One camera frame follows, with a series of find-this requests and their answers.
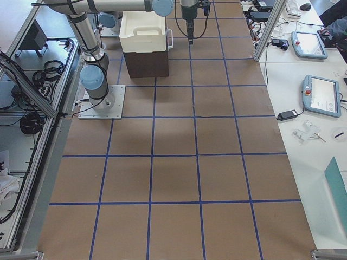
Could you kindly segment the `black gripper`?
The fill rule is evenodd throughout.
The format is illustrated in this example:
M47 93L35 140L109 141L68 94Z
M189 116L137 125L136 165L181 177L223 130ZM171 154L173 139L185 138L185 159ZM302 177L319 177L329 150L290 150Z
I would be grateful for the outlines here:
M181 7L182 18L187 22L187 39L188 44L193 45L194 42L194 19L197 17L198 13L198 4L192 6L183 6Z

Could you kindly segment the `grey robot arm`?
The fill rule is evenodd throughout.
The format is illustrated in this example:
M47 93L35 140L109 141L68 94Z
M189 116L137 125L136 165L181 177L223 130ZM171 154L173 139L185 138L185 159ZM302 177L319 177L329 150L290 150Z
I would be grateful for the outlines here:
M69 25L82 49L82 57L86 68L82 69L80 80L85 77L100 75L99 86L95 90L83 83L89 95L92 108L110 109L114 105L114 97L107 83L108 56L98 43L88 20L89 12L146 11L166 17L176 10L175 1L42 1L32 6L46 6L53 11L66 15Z
M123 13L121 11L99 13L98 21L101 25L101 36L119 37L122 17Z

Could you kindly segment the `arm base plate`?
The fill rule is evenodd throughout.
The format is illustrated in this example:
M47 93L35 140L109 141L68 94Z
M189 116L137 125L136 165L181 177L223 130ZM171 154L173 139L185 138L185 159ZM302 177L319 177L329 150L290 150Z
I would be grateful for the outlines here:
M87 101L81 104L82 112L78 114L81 120L106 120L121 119L125 98L125 85L109 85L109 92L101 104L93 107L99 101L89 100L87 91L84 92L84 99Z

